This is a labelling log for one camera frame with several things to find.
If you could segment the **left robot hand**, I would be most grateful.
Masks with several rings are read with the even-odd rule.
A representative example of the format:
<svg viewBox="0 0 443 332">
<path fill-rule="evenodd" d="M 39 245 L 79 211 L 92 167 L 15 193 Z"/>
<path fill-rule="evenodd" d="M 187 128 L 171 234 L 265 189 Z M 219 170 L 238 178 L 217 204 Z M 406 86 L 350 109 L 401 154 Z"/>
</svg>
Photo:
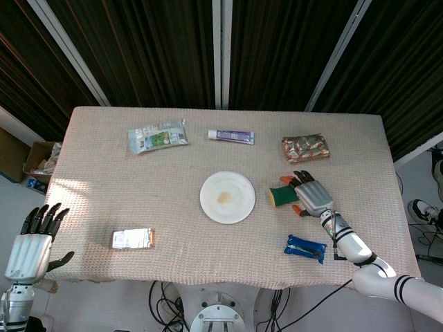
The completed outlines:
<svg viewBox="0 0 443 332">
<path fill-rule="evenodd" d="M 62 258 L 51 261 L 50 255 L 58 230 L 69 209 L 61 210 L 61 203 L 36 207 L 24 219 L 16 236 L 5 278 L 16 285 L 35 285 L 45 274 L 69 263 L 74 256 L 67 252 Z"/>
</svg>

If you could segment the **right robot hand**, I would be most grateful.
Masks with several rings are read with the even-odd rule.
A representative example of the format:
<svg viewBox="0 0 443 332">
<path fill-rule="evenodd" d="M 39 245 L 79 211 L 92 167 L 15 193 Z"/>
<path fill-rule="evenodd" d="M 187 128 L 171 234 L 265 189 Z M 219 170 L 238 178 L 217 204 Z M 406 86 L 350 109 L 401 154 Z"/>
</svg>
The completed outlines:
<svg viewBox="0 0 443 332">
<path fill-rule="evenodd" d="M 298 216 L 320 217 L 323 212 L 332 209 L 332 197 L 308 171 L 293 173 L 294 176 L 281 176 L 280 180 L 296 193 L 300 203 L 293 205 L 293 210 Z"/>
</svg>

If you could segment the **green yellow sponge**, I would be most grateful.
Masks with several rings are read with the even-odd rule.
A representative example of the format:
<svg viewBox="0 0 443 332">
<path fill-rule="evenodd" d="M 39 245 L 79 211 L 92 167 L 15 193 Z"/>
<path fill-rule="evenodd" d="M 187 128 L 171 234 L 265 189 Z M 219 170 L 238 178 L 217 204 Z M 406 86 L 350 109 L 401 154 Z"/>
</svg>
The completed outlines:
<svg viewBox="0 0 443 332">
<path fill-rule="evenodd" d="M 270 188 L 269 197 L 273 207 L 294 203 L 299 200 L 295 190 L 289 186 Z"/>
</svg>

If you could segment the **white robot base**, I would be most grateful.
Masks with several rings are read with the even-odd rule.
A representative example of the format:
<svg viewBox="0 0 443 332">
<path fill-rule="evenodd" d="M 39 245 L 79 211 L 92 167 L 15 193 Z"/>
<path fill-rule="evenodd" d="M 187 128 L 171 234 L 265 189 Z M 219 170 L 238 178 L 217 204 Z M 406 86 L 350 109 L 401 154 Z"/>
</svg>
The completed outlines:
<svg viewBox="0 0 443 332">
<path fill-rule="evenodd" d="M 175 283 L 189 332 L 255 332 L 258 287 L 236 283 Z"/>
</svg>

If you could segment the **white round plate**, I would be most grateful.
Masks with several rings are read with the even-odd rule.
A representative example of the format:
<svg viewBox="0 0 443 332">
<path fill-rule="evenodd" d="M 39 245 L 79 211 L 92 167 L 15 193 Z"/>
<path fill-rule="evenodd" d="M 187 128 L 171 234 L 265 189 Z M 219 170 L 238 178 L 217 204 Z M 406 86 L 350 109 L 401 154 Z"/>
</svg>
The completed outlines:
<svg viewBox="0 0 443 332">
<path fill-rule="evenodd" d="M 209 176 L 199 194 L 200 205 L 211 220 L 231 225 L 246 219 L 255 207 L 255 190 L 247 177 L 222 171 Z"/>
</svg>

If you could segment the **blue plastic packet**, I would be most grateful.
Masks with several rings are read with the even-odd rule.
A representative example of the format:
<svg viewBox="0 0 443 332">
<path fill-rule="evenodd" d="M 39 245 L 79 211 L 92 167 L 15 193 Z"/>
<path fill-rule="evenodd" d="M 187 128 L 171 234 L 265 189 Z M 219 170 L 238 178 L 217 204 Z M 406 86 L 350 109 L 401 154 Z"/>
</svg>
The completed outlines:
<svg viewBox="0 0 443 332">
<path fill-rule="evenodd" d="M 326 248 L 327 245 L 324 243 L 301 239 L 290 234 L 284 248 L 284 254 L 315 259 L 319 264 L 323 264 Z"/>
</svg>

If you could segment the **brown patterned snack packet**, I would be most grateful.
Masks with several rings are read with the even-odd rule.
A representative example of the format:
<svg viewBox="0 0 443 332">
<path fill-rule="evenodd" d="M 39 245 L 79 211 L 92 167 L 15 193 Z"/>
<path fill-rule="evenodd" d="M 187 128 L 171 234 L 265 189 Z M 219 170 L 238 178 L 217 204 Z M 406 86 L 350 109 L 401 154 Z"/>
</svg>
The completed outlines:
<svg viewBox="0 0 443 332">
<path fill-rule="evenodd" d="M 307 160 L 327 158 L 330 155 L 325 138 L 320 134 L 292 136 L 282 139 L 285 159 L 289 163 L 301 163 Z"/>
</svg>

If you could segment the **cardboard box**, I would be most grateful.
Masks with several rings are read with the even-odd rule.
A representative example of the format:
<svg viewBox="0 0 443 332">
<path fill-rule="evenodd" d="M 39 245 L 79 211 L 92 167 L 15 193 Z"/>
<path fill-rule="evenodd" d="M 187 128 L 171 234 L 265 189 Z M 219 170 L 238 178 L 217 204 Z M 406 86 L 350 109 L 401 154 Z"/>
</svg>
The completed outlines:
<svg viewBox="0 0 443 332">
<path fill-rule="evenodd" d="M 48 185 L 55 171 L 61 150 L 61 142 L 34 142 L 23 166 L 24 174 Z"/>
</svg>

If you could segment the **beige woven tablecloth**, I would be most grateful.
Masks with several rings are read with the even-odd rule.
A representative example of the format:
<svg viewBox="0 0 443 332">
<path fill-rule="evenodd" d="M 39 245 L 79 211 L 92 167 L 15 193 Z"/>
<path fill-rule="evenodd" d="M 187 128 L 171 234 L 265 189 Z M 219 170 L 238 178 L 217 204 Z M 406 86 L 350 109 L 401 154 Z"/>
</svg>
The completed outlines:
<svg viewBox="0 0 443 332">
<path fill-rule="evenodd" d="M 330 244 L 318 219 L 271 204 L 308 171 L 369 250 L 419 276 L 379 116 L 76 107 L 46 195 L 69 213 L 54 280 L 342 284 L 355 270 L 284 253 L 289 235 Z"/>
</svg>

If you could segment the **white purple toothpaste tube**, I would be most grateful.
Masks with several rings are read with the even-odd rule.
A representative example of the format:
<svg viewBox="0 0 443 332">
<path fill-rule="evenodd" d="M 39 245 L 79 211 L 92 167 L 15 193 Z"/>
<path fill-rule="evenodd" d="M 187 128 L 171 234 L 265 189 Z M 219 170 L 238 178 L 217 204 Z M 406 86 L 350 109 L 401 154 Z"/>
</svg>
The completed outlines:
<svg viewBox="0 0 443 332">
<path fill-rule="evenodd" d="M 208 138 L 210 140 L 236 142 L 246 145 L 255 144 L 255 133 L 252 131 L 231 131 L 231 130 L 210 129 L 208 131 Z"/>
</svg>

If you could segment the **silver brown flat packet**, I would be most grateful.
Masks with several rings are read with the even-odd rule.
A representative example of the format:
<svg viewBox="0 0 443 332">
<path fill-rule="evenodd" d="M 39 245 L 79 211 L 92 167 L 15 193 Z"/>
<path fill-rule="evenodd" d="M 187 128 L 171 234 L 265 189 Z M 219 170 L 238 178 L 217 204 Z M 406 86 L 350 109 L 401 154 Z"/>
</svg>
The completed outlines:
<svg viewBox="0 0 443 332">
<path fill-rule="evenodd" d="M 149 249 L 154 247 L 153 228 L 117 230 L 113 232 L 111 248 L 114 250 Z"/>
</svg>

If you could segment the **black white sneaker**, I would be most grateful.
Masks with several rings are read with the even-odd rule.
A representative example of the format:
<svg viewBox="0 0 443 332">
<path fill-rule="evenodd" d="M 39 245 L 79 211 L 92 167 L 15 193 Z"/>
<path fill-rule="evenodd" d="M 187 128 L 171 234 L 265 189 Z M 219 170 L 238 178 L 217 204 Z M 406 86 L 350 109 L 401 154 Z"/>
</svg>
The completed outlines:
<svg viewBox="0 0 443 332">
<path fill-rule="evenodd" d="M 408 212 L 418 224 L 437 225 L 440 222 L 440 209 L 421 199 L 410 201 L 408 203 Z"/>
</svg>

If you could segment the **white green wipes packet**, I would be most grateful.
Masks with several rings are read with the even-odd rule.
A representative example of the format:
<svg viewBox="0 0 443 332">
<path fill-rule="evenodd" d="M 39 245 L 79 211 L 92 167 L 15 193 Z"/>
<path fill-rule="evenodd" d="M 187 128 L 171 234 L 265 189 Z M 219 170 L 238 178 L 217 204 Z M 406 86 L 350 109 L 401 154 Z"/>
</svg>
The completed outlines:
<svg viewBox="0 0 443 332">
<path fill-rule="evenodd" d="M 188 145 L 185 119 L 159 122 L 128 131 L 129 149 L 142 154 L 158 149 Z"/>
</svg>

